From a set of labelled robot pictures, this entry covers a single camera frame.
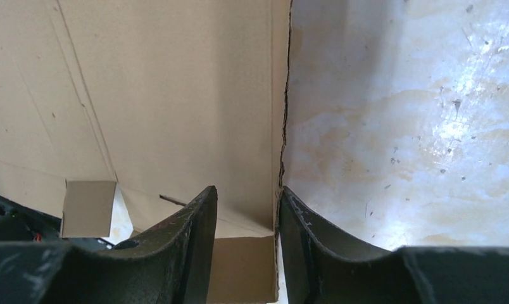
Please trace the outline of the large cardboard box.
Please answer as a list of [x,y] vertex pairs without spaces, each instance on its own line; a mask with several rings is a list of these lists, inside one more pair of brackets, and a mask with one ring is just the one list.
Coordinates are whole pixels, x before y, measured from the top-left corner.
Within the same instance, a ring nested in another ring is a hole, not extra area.
[[110,233],[217,189],[211,303],[278,295],[290,1],[0,1],[0,195]]

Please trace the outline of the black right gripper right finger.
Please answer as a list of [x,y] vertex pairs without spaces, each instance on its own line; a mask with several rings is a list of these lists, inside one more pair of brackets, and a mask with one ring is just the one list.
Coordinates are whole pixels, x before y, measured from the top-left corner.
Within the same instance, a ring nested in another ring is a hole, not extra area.
[[509,303],[509,247],[384,250],[315,213],[289,188],[279,230],[290,303]]

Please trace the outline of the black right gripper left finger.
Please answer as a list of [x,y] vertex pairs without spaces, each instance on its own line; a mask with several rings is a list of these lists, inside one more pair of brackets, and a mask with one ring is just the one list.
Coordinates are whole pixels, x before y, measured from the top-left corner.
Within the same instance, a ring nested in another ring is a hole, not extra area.
[[216,221],[209,186],[115,250],[0,255],[0,303],[205,303]]

